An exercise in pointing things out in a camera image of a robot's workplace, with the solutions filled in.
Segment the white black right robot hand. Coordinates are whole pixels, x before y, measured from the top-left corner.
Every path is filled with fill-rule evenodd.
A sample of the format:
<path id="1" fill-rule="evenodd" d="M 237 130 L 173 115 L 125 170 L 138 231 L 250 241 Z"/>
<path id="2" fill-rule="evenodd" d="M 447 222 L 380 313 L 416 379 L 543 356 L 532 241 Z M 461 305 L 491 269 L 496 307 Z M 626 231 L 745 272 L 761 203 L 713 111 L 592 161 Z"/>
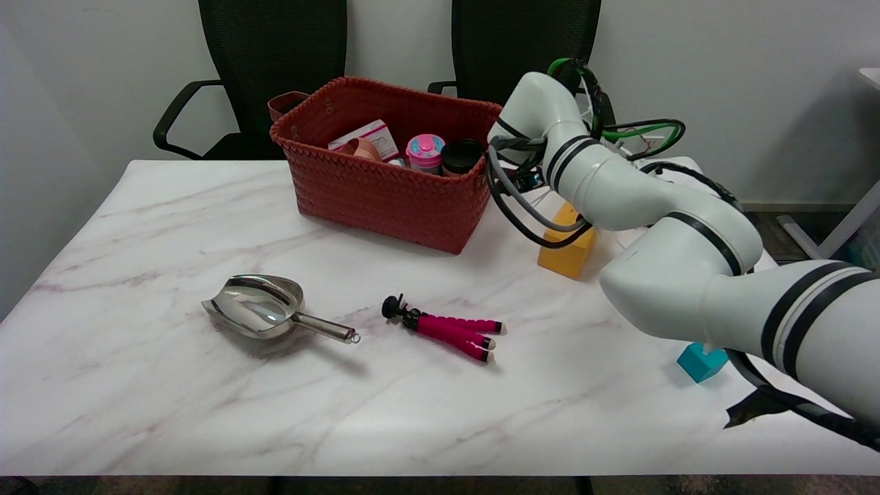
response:
<path id="1" fill-rule="evenodd" d="M 529 191 L 543 188 L 547 185 L 543 173 L 538 167 L 528 170 L 506 168 L 504 169 L 504 172 L 512 182 L 512 188 L 515 188 L 518 193 L 528 193 Z"/>

